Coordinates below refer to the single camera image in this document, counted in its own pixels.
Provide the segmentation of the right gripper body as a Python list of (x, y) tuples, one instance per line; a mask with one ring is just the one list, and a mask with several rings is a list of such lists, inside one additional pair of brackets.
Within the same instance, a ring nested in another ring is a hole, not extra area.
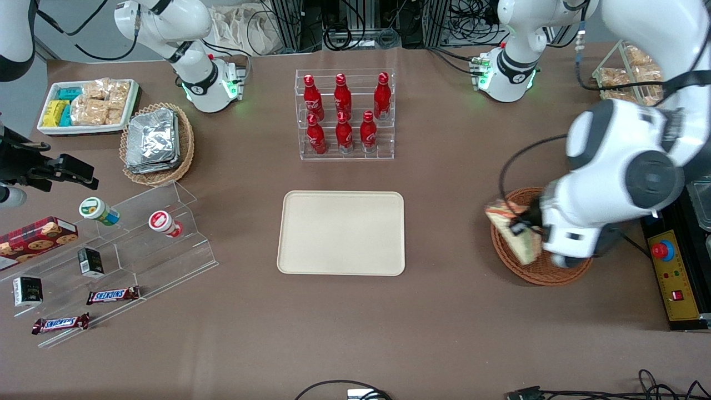
[(51, 149), (50, 144), (32, 142), (8, 127), (2, 127), (1, 139), (2, 184), (19, 184), (23, 174), (53, 176), (53, 170), (48, 166), (53, 159), (43, 154)]

